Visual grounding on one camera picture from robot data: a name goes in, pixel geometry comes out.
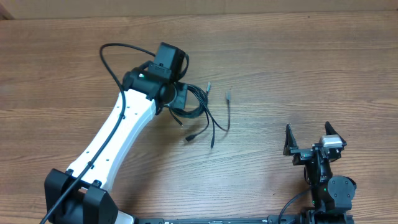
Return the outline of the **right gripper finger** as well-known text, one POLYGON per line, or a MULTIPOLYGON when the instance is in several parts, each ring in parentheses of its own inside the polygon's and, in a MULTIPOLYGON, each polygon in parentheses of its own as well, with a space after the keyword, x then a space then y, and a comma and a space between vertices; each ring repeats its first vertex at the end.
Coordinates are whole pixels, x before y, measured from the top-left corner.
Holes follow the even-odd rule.
POLYGON ((337 135, 342 142, 342 146, 346 146, 346 141, 335 131, 329 121, 325 123, 325 131, 327 135, 337 135))
POLYGON ((291 126, 289 124, 286 125, 285 129, 285 144, 284 144, 284 152, 295 152, 299 149, 297 142, 294 138, 291 126))

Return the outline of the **black cable USB plug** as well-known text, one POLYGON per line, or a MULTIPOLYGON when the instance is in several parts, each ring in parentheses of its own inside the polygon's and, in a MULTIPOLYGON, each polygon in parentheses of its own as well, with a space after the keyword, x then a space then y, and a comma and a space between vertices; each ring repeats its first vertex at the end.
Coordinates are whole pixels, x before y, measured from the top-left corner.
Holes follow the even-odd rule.
POLYGON ((201 89, 199 86, 188 84, 187 90, 193 93, 193 95, 197 98, 199 106, 191 111, 169 108, 169 112, 172 115, 173 119, 176 120, 176 122, 181 126, 183 126, 183 123, 178 119, 178 117, 193 119, 201 116, 203 113, 206 114, 206 120, 207 120, 206 126, 200 132, 187 136, 185 138, 187 142, 194 140, 199 134, 206 131, 209 127, 210 119, 209 119, 209 114, 207 112, 207 107, 208 107, 208 94, 210 92, 210 89, 211 89, 210 82, 208 83, 205 91, 201 89))

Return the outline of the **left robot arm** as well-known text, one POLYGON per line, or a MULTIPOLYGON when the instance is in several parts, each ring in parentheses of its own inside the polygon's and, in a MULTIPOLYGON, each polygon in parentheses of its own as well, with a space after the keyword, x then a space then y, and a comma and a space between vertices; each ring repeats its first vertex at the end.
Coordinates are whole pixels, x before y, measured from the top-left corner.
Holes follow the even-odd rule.
POLYGON ((111 198, 114 180, 144 127, 165 106, 184 108, 187 93, 179 81, 188 55, 163 42, 153 56, 116 81, 116 104, 84 152, 66 171, 52 169, 46 177, 42 223, 137 223, 111 198))

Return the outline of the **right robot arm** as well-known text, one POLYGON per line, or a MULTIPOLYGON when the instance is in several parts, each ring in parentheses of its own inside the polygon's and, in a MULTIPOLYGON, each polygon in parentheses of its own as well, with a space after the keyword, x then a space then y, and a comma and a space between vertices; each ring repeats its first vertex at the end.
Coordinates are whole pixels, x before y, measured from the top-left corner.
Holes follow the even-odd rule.
POLYGON ((278 223, 353 223, 353 217, 346 214, 352 209, 352 199, 357 189, 356 182, 346 176, 333 175, 330 164, 341 158, 346 141, 334 130, 329 122, 318 143, 309 149, 300 149, 291 126, 285 129, 283 155, 292 156, 295 166, 304 166, 304 179, 308 189, 289 200, 280 211, 278 223), (298 198, 311 193, 312 206, 300 214, 284 215, 287 207, 298 198))

